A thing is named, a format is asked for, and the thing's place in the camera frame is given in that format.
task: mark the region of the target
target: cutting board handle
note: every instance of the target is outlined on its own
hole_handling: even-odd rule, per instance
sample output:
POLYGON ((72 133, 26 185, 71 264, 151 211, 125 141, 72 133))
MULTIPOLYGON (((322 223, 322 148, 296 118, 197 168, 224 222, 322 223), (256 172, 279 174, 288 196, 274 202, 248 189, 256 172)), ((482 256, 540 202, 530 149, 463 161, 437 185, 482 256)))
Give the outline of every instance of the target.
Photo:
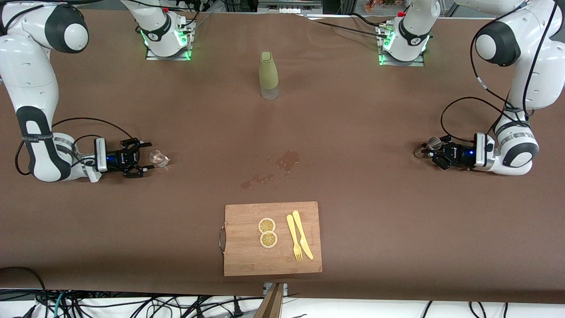
POLYGON ((219 246, 220 246, 221 253, 225 254, 225 222, 221 225, 219 246))

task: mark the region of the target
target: wooden cutting board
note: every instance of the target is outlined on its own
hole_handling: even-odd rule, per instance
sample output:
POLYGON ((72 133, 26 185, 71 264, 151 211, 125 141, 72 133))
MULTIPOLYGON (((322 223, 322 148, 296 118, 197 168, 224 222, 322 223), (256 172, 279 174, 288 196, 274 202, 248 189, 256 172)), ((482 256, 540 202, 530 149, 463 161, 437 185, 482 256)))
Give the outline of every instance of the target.
POLYGON ((318 202, 237 204, 225 206, 224 276, 277 275, 321 272, 320 223, 318 202), (303 260, 294 258, 293 241, 286 216, 300 212, 304 234, 314 259, 302 251, 303 260), (277 243, 261 245, 259 221, 275 222, 277 243))

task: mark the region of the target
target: white floor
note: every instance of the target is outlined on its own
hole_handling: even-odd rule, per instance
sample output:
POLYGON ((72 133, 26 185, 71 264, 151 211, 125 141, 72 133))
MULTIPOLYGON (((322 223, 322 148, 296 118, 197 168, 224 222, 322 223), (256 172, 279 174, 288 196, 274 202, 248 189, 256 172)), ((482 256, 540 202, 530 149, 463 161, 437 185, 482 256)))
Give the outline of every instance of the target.
MULTIPOLYGON (((136 302, 147 298, 110 298, 88 299, 81 302, 85 305, 108 305, 114 303, 136 302)), ((209 302, 231 300, 232 297, 216 296, 209 302)), ((190 305, 195 297, 181 297, 179 302, 190 305)), ((251 311, 257 309, 261 300, 242 300, 241 309, 248 312, 245 318, 252 317, 251 311)), ((301 315, 304 318, 421 318, 427 302, 417 301, 391 301, 391 300, 350 300, 350 299, 312 299, 312 298, 287 298, 282 306, 281 318, 294 318, 301 315)), ((0 318, 14 318, 23 316, 35 304, 32 300, 0 302, 0 318)), ((86 308, 86 313, 94 318, 128 318, 138 308, 139 304, 110 308, 86 308)), ((487 318, 502 318, 502 303, 483 303, 487 318)), ((226 309, 233 311, 233 304, 225 305, 226 309)), ((144 308, 138 318, 151 316, 153 310, 150 306, 144 308)), ((44 308, 38 306, 33 318, 43 318, 44 308)), ((178 309, 171 311, 161 309, 154 318, 177 318, 180 316, 178 309)), ((229 317, 227 311, 221 307, 204 313, 206 318, 229 317)), ((433 302, 427 318, 474 318, 466 302, 433 302)), ((516 304, 510 303, 507 318, 564 318, 565 305, 554 304, 516 304)))

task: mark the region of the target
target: fork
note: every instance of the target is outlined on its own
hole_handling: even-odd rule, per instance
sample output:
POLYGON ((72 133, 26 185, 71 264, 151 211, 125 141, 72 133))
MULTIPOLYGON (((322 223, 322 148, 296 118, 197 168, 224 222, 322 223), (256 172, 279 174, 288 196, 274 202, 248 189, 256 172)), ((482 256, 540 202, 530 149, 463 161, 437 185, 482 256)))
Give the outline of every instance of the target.
POLYGON ((298 245, 298 240, 296 240, 296 229, 294 228, 294 218, 292 217, 292 214, 286 216, 286 223, 288 223, 288 228, 292 235, 292 241, 294 242, 294 247, 292 248, 294 257, 296 258, 296 261, 301 261, 302 249, 300 248, 300 245, 298 245))

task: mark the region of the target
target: lemon slice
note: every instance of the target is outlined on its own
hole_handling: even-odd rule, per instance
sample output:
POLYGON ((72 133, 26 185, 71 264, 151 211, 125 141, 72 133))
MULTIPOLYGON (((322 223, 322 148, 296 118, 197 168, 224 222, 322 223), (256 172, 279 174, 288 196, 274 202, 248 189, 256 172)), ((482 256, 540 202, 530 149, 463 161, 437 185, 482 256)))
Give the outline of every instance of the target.
POLYGON ((261 245, 265 248, 271 248, 277 244, 277 235, 273 231, 266 231, 261 234, 261 245))
POLYGON ((266 231, 274 231, 275 230, 275 222, 270 217, 266 217, 259 221, 259 231, 261 233, 265 233, 266 231))

